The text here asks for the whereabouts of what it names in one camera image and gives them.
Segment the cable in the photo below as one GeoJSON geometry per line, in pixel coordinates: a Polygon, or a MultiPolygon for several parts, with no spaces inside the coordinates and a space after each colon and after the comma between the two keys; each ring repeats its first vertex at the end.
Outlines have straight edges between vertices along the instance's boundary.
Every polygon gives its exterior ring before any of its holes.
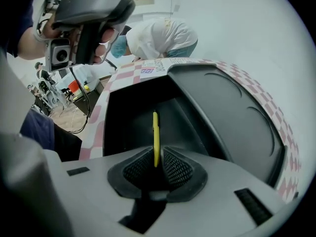
{"type": "Polygon", "coordinates": [[[77,107],[75,108],[75,112],[74,112],[73,119],[71,120],[70,131],[72,131],[72,130],[73,130],[73,121],[74,121],[74,117],[75,117],[75,114],[76,114],[76,110],[77,110],[77,107]]]}
{"type": "Polygon", "coordinates": [[[39,34],[41,34],[41,30],[40,30],[41,24],[42,24],[44,21],[48,21],[48,20],[49,20],[49,18],[46,18],[46,19],[43,19],[42,21],[40,21],[40,22],[38,23],[37,30],[39,31],[39,34]]]}
{"type": "Polygon", "coordinates": [[[64,108],[64,106],[63,106],[63,110],[61,111],[61,113],[59,114],[59,116],[62,115],[62,113],[64,112],[64,110],[65,110],[65,108],[64,108]]]}
{"type": "Polygon", "coordinates": [[[172,0],[171,0],[171,4],[170,4],[170,18],[171,18],[171,13],[172,13],[172,0]]]}
{"type": "Polygon", "coordinates": [[[89,101],[89,98],[88,98],[86,92],[84,91],[84,89],[82,88],[80,82],[78,81],[78,79],[77,79],[77,77],[76,77],[76,75],[75,75],[75,73],[73,71],[73,67],[70,67],[69,70],[70,70],[71,74],[73,74],[73,76],[74,76],[74,78],[75,78],[75,80],[76,80],[76,82],[77,82],[77,84],[79,86],[79,89],[80,89],[80,91],[82,92],[82,94],[83,94],[83,96],[85,98],[85,105],[86,105],[86,107],[88,109],[88,114],[86,116],[85,123],[84,123],[83,127],[78,129],[78,130],[76,130],[76,131],[69,131],[72,134],[77,134],[77,133],[82,132],[84,130],[84,128],[85,128],[85,125],[88,123],[88,118],[90,116],[90,101],[89,101]]]}
{"type": "Polygon", "coordinates": [[[51,10],[54,8],[55,5],[59,5],[58,3],[53,3],[52,7],[48,9],[47,12],[45,12],[45,14],[49,14],[51,12],[51,10]]]}
{"type": "Polygon", "coordinates": [[[105,60],[111,67],[114,68],[114,71],[115,71],[116,69],[118,69],[117,66],[115,66],[112,61],[109,61],[108,59],[104,59],[104,60],[105,60]]]}

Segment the black vent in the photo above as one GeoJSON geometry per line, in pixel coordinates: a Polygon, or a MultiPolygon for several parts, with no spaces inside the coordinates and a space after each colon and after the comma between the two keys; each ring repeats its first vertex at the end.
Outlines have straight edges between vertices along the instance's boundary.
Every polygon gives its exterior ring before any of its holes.
{"type": "Polygon", "coordinates": [[[163,165],[171,190],[186,184],[192,177],[192,167],[168,151],[164,153],[163,165]]]}
{"type": "Polygon", "coordinates": [[[154,168],[154,154],[149,152],[124,168],[123,176],[139,189],[148,188],[148,181],[154,168]]]}
{"type": "Polygon", "coordinates": [[[272,214],[249,189],[235,191],[235,194],[258,226],[272,217],[272,214]]]}
{"type": "Polygon", "coordinates": [[[67,173],[70,176],[74,176],[74,175],[78,175],[78,174],[87,172],[89,170],[90,169],[88,169],[87,167],[82,167],[82,168],[75,168],[75,169],[68,170],[67,173]]]}

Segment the yellow stick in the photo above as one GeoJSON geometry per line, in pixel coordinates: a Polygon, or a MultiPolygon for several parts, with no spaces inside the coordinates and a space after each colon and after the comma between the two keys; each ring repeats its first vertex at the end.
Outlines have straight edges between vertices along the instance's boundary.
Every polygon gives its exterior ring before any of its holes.
{"type": "Polygon", "coordinates": [[[159,164],[160,157],[160,140],[159,140],[159,126],[158,126],[158,113],[153,113],[153,130],[154,130],[154,166],[159,164]]]}

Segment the white wall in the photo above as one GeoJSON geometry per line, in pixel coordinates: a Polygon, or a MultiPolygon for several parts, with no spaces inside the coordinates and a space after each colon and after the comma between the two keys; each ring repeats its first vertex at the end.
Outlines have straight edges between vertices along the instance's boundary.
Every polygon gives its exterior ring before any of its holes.
{"type": "MultiPolygon", "coordinates": [[[[44,0],[34,0],[34,15],[40,9],[40,6],[44,0]]],[[[155,4],[152,5],[142,5],[137,6],[133,12],[133,15],[128,20],[128,25],[133,26],[137,22],[146,20],[150,17],[160,17],[166,16],[170,14],[170,3],[171,0],[155,0],[155,4]]],[[[129,63],[133,60],[133,56],[122,57],[120,59],[114,58],[111,54],[107,57],[111,60],[117,67],[129,63]]],[[[34,61],[25,61],[20,58],[13,58],[8,55],[8,62],[10,66],[13,68],[14,72],[18,76],[19,79],[22,80],[23,84],[27,86],[31,84],[31,82],[36,81],[36,72],[34,69],[34,64],[37,61],[41,61],[45,64],[43,59],[34,60],[34,61]]],[[[96,78],[102,78],[110,75],[113,72],[113,68],[109,66],[107,63],[103,63],[100,65],[87,66],[91,69],[92,74],[96,78]]]]}
{"type": "Polygon", "coordinates": [[[198,33],[192,57],[235,63],[274,97],[298,143],[307,188],[316,166],[316,49],[287,0],[179,0],[198,33]]]}

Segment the camera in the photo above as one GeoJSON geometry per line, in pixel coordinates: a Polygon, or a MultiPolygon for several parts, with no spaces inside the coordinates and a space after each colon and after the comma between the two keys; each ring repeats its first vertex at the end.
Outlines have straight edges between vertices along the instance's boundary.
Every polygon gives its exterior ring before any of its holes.
{"type": "Polygon", "coordinates": [[[46,50],[46,64],[50,62],[50,71],[56,71],[68,66],[70,61],[70,42],[68,39],[52,39],[46,50]]]}

